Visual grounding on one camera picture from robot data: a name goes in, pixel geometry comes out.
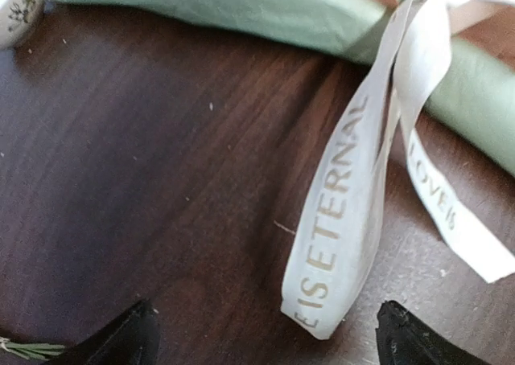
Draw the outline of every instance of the ribbon bow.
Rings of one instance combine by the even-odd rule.
[[[424,103],[451,64],[448,7],[469,1],[401,3],[375,63],[323,152],[286,266],[281,307],[318,339],[331,337],[372,267],[381,236],[386,165],[399,123],[410,179],[448,246],[488,283],[515,273],[513,254],[459,201],[415,129]]]

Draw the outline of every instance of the white ceramic object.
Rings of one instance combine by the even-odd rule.
[[[16,47],[34,30],[45,0],[0,0],[0,50]]]

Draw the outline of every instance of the dark wood surface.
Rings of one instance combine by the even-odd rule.
[[[515,277],[486,285],[440,241],[399,142],[380,250],[346,321],[318,342],[280,313],[293,236],[274,222],[295,228],[364,74],[142,11],[49,10],[0,53],[0,330],[75,343],[151,297],[161,365],[368,365],[375,314],[395,299],[492,365],[512,363]],[[418,127],[515,250],[513,178],[436,121]]]

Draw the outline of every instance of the gold lettering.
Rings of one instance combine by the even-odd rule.
[[[422,162],[419,160],[419,161],[417,162],[417,174],[418,174],[418,176],[419,176],[419,177],[420,177],[419,170],[420,170],[420,167],[421,167],[421,166],[423,166],[423,165],[422,165]],[[427,176],[427,173],[426,173],[426,170],[425,170],[425,169],[424,169],[423,171],[424,171],[424,177],[423,177],[423,178],[421,178],[421,181],[422,181],[422,183],[427,183],[427,179],[429,178],[429,176]]]
[[[324,270],[324,271],[332,271],[335,266],[336,254],[332,254],[331,263],[326,263],[326,262],[323,262],[323,252],[319,252],[318,260],[311,258],[312,249],[313,249],[313,246],[309,246],[309,251],[307,252],[306,263],[309,263],[311,266],[316,267],[321,270]]]
[[[343,175],[340,175],[338,173],[337,169],[332,169],[328,172],[327,176],[325,177],[325,184],[323,185],[324,188],[331,190],[331,191],[339,191],[339,192],[347,192],[348,187],[346,186],[340,186],[338,183],[340,180],[345,180],[351,176],[351,171],[348,171],[344,173]]]
[[[328,207],[322,207],[323,198],[324,198],[324,195],[321,194],[320,195],[320,201],[319,201],[319,207],[317,208],[317,212],[321,213],[322,215],[331,216],[332,218],[335,218],[335,219],[341,219],[341,218],[344,217],[345,201],[343,201],[341,203],[339,211],[334,211],[333,206],[334,206],[334,203],[335,203],[335,199],[334,198],[330,198],[329,199],[329,206]]]
[[[433,196],[439,189],[440,187],[433,187],[433,179],[429,178],[429,195]]]
[[[356,126],[356,124],[358,122],[361,121],[362,118],[363,118],[363,116],[356,117],[354,120],[349,121],[347,124],[344,125],[344,127],[342,128],[341,131],[343,133],[345,133],[347,136],[351,136],[352,135],[352,131],[354,130],[354,127]]]
[[[304,301],[303,299],[300,299],[300,298],[297,300],[297,302],[302,306],[313,307],[315,309],[322,309],[322,307],[323,307],[323,305],[321,303]]]
[[[455,226],[455,215],[456,213],[454,212],[454,209],[451,207],[449,208],[449,211],[447,212],[447,217],[445,218],[447,220],[447,222],[449,223],[449,228],[451,230],[454,230],[454,226]]]
[[[343,146],[344,148],[336,154],[334,158],[332,158],[331,163],[336,164],[337,166],[350,166],[351,162],[344,160],[344,156],[354,148],[356,148],[356,143],[347,144],[345,142],[339,142],[338,146]]]
[[[438,207],[440,208],[440,211],[445,211],[445,209],[442,206],[445,206],[445,202],[447,200],[447,196],[445,195],[445,192],[440,192],[440,198],[438,200]]]
[[[363,102],[361,103],[361,106],[359,108],[352,108],[350,113],[354,114],[354,113],[361,113],[361,112],[363,112],[365,110],[368,102],[369,102],[369,97],[365,96],[365,98],[363,99]]]
[[[338,240],[340,238],[340,235],[336,232],[326,230],[325,228],[321,228],[318,225],[319,217],[315,217],[315,228],[313,229],[313,233],[311,234],[311,238],[314,239],[315,235],[325,236],[326,238],[331,238],[334,240]]]
[[[313,323],[307,323],[307,318],[304,318],[304,319],[300,319],[300,318],[303,318],[302,315],[300,315],[299,313],[295,312],[294,314],[294,317],[297,321],[299,321],[300,323],[302,323],[304,326],[307,326],[307,327],[316,327],[319,323],[319,320],[315,320]]]
[[[313,295],[315,295],[315,293],[317,291],[322,290],[323,294],[319,295],[318,298],[324,299],[328,295],[328,292],[329,292],[328,286],[325,283],[318,282],[318,283],[315,283],[310,289],[306,289],[304,287],[304,285],[309,280],[310,280],[309,278],[304,278],[303,281],[300,282],[300,289],[303,291],[303,293],[306,294],[308,297],[313,297]]]

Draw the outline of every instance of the wood grain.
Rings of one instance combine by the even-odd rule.
[[[137,10],[49,10],[0,53],[1,329],[75,343],[151,297],[159,364],[367,365],[375,313],[396,299],[492,365],[511,363],[515,277],[486,285],[439,240],[398,141],[380,251],[346,321],[318,342],[279,312],[293,236],[274,222],[295,229],[365,71]],[[418,127],[515,250],[513,178],[429,117]]]

